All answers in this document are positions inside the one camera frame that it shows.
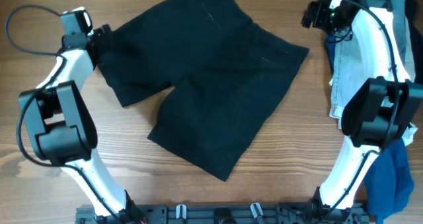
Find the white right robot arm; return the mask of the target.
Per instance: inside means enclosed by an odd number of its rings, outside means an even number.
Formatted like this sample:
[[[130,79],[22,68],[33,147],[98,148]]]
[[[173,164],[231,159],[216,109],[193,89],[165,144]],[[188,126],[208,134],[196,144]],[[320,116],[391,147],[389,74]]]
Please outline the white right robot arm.
[[[395,39],[392,0],[318,0],[309,4],[305,28],[324,30],[333,49],[331,116],[344,134],[328,178],[302,212],[315,223],[345,223],[363,217],[356,192],[394,145],[411,143],[412,118],[422,86],[407,73]]]

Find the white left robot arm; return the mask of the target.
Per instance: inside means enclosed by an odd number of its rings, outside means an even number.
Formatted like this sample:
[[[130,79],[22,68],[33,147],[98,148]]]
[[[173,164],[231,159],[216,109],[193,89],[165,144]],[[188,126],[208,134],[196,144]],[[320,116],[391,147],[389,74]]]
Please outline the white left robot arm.
[[[71,176],[93,204],[92,223],[145,223],[96,149],[95,124],[81,90],[95,70],[92,20],[84,7],[58,14],[64,35],[56,65],[35,89],[19,95],[17,143],[25,158]]]

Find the black shorts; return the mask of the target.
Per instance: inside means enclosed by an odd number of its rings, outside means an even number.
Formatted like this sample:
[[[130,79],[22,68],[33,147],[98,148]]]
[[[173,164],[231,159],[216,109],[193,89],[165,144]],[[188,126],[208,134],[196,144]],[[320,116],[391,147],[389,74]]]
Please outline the black shorts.
[[[227,180],[308,51],[234,0],[166,0],[113,30],[98,68],[124,107],[170,89],[148,138]]]

